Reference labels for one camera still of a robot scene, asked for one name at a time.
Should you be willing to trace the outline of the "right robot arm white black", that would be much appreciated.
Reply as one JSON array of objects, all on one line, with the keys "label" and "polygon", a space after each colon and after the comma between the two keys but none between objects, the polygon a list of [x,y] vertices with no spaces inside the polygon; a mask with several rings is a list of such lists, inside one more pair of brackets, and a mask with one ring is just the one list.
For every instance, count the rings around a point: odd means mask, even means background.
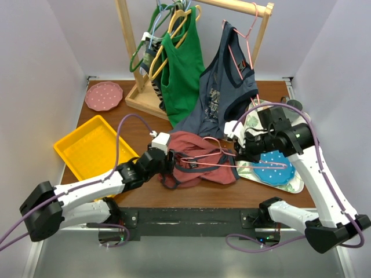
[{"label": "right robot arm white black", "polygon": [[258,162],[261,154],[279,151],[299,173],[316,212],[292,206],[279,197],[259,205],[259,223],[281,223],[301,233],[320,254],[341,246],[361,248],[370,219],[359,214],[342,193],[328,168],[317,134],[308,117],[283,103],[264,103],[246,111],[224,129],[234,142],[237,160]]}]

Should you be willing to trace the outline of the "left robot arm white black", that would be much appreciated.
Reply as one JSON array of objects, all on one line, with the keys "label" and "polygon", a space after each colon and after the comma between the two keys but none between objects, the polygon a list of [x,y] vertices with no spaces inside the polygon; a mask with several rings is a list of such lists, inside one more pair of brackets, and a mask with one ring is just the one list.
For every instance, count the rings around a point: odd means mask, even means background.
[{"label": "left robot arm white black", "polygon": [[108,196],[137,189],[156,174],[170,174],[174,164],[174,150],[150,147],[141,157],[87,180],[56,186],[49,181],[38,184],[20,206],[31,241],[40,242],[61,228],[86,222],[116,226],[120,213]]}]

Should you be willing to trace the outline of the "red tank top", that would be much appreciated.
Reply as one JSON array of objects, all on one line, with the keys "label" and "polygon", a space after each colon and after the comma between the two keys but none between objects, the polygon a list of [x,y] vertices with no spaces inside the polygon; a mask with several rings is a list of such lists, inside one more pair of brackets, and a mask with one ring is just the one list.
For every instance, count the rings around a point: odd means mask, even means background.
[{"label": "red tank top", "polygon": [[[202,137],[185,132],[177,131],[170,135],[169,148],[180,152],[183,158],[217,153],[218,146],[203,140]],[[229,153],[232,150],[223,148]],[[196,159],[197,162],[236,165],[234,157],[224,154]],[[181,170],[174,169],[171,174],[159,174],[159,182],[167,189],[188,188],[197,186],[202,180],[216,182],[222,185],[234,183],[239,179],[237,169],[219,166],[203,166],[188,164],[181,161]]]}]

